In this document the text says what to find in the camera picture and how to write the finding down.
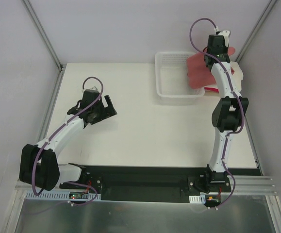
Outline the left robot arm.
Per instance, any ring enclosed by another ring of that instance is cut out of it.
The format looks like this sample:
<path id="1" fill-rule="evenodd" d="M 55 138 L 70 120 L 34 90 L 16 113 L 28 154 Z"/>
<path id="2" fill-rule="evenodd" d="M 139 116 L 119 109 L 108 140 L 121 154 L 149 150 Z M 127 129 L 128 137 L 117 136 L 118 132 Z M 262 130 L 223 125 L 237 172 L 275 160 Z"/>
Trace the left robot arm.
<path id="1" fill-rule="evenodd" d="M 87 126 L 117 115 L 109 95 L 87 89 L 81 100 L 71 107 L 61 125 L 38 143 L 26 144 L 21 152 L 19 179 L 42 190 L 71 182 L 77 189 L 87 185 L 87 171 L 82 165 L 57 161 L 64 147 Z"/>

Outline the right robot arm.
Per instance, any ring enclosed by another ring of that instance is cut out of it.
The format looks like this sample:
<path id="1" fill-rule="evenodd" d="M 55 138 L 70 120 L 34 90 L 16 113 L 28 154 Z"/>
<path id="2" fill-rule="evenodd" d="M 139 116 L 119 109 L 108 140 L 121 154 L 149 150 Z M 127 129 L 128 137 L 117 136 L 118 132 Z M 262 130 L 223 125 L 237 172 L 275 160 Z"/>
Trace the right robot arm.
<path id="1" fill-rule="evenodd" d="M 193 182 L 193 187 L 204 193 L 213 192 L 228 182 L 227 163 L 231 142 L 233 136 L 243 130 L 249 104 L 231 79 L 229 34 L 229 31 L 219 31 L 210 35 L 204 52 L 205 65 L 213 75 L 220 95 L 220 101 L 212 113 L 215 128 L 213 153 L 204 175 Z"/>

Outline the salmon pink t shirt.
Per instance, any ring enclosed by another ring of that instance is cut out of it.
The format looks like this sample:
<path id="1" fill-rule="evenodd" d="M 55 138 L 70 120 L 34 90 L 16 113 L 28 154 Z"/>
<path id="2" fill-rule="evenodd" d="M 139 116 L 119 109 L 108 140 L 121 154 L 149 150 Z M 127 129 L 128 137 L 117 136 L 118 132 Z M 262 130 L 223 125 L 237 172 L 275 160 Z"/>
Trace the salmon pink t shirt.
<path id="1" fill-rule="evenodd" d="M 206 67 L 204 54 L 198 52 L 186 59 L 188 84 L 192 89 L 199 89 L 216 84 L 211 71 Z"/>

